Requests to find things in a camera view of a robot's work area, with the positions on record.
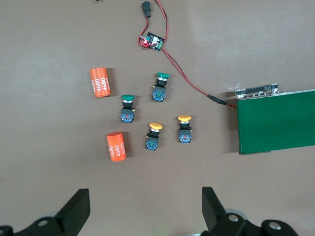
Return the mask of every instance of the wire connector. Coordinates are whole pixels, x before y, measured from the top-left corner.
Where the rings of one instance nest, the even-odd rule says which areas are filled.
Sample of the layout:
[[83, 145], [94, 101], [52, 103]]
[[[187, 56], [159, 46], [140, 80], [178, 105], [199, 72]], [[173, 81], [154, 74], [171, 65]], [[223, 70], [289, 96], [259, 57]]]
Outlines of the wire connector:
[[218, 99], [217, 97], [211, 96], [210, 94], [208, 94], [207, 97], [210, 98], [211, 100], [219, 103], [219, 104], [222, 104], [222, 105], [227, 104], [226, 102], [222, 101], [221, 99]]
[[150, 8], [150, 3], [148, 1], [145, 1], [144, 3], [142, 3], [142, 9], [144, 12], [144, 16], [150, 18], [151, 8]]

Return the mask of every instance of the green panel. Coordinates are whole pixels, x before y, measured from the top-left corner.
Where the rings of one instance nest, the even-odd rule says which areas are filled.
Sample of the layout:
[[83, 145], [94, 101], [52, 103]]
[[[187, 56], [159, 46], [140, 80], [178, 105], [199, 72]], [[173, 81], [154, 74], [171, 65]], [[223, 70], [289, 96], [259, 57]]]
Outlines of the green panel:
[[315, 145], [315, 91], [237, 101], [240, 154]]

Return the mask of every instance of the bolt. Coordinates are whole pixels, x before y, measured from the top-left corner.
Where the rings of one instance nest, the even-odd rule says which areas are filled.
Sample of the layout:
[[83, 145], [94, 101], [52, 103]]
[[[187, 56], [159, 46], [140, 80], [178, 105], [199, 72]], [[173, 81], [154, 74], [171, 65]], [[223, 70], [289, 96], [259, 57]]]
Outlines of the bolt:
[[269, 227], [274, 230], [280, 230], [281, 226], [277, 222], [270, 222]]
[[229, 215], [228, 219], [232, 222], [238, 222], [239, 221], [239, 219], [236, 215]]

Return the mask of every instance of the orange cylinder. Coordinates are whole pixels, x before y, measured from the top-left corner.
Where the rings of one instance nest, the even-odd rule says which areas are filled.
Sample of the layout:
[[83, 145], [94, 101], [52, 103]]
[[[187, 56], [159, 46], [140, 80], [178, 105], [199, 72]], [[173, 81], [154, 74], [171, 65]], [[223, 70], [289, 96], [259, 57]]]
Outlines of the orange cylinder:
[[90, 70], [91, 81], [95, 97], [110, 96], [110, 87], [105, 67]]
[[107, 135], [108, 149], [112, 161], [122, 161], [126, 158], [126, 150], [122, 132]]

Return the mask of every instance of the gray background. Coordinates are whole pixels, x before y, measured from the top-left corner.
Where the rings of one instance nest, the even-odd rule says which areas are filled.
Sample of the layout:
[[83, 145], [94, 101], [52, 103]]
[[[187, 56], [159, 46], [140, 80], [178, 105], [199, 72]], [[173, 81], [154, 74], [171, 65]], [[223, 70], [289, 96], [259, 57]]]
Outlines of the gray background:
[[[197, 234], [206, 229], [201, 188], [212, 186], [256, 225], [279, 219], [315, 235], [315, 148], [239, 156], [236, 110], [190, 87], [162, 52], [137, 45], [141, 3], [0, 1], [0, 224], [21, 230], [89, 188], [81, 236]], [[315, 89], [315, 1], [161, 3], [165, 50], [208, 93]], [[151, 8], [149, 31], [164, 37], [161, 11]], [[95, 99], [89, 69], [100, 66], [112, 96]], [[150, 99], [156, 72], [171, 75], [162, 103]], [[119, 119], [126, 93], [136, 95], [132, 124]], [[178, 143], [179, 115], [192, 116], [191, 144]], [[150, 122], [163, 125], [155, 152], [144, 149]], [[114, 131], [127, 148], [119, 163], [106, 142]]]

